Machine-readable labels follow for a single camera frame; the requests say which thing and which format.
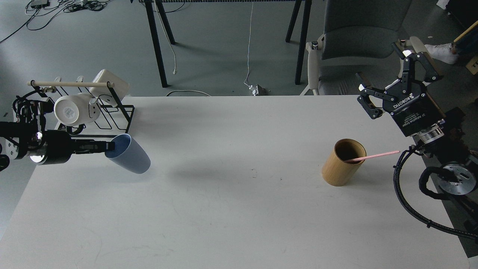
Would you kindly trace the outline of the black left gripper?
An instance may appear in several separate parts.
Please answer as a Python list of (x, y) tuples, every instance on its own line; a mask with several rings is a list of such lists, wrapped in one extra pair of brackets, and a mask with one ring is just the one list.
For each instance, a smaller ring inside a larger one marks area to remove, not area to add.
[(115, 150), (114, 142), (93, 139), (72, 139), (61, 130), (48, 130), (42, 133), (43, 146), (30, 152), (29, 158), (36, 165), (63, 164), (70, 160), (72, 154), (94, 154)]

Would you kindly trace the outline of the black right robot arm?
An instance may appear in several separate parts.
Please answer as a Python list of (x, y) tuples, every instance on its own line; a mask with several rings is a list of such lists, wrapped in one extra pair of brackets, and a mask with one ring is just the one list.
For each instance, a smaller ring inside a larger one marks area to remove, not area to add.
[[(443, 112), (427, 86), (443, 78), (425, 45), (416, 37), (392, 44), (401, 60), (398, 78), (384, 89), (372, 87), (362, 72), (357, 101), (371, 119), (387, 112), (406, 136), (418, 139), (399, 157), (394, 166), (393, 186), (403, 208), (428, 228), (477, 240), (477, 204), (468, 198), (477, 190), (477, 151), (463, 142), (464, 113), (458, 107)], [(468, 220), (465, 231), (438, 224), (418, 213), (406, 201), (400, 184), (401, 170), (413, 155), (435, 157), (440, 165), (424, 169), (418, 179), (420, 191), (436, 200), (451, 201)]]

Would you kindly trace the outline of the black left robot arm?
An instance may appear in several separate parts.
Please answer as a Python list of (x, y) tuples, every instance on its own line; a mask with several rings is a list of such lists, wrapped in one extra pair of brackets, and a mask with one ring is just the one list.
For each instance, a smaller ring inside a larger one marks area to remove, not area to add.
[(11, 160), (25, 156), (34, 157), (37, 165), (62, 164), (73, 154), (93, 154), (111, 152), (116, 149), (114, 142), (92, 139), (73, 139), (62, 130), (46, 130), (46, 114), (53, 112), (52, 100), (27, 99), (17, 96), (13, 102), (16, 121), (1, 122), (1, 137), (6, 153), (1, 153), (1, 170), (5, 170)]

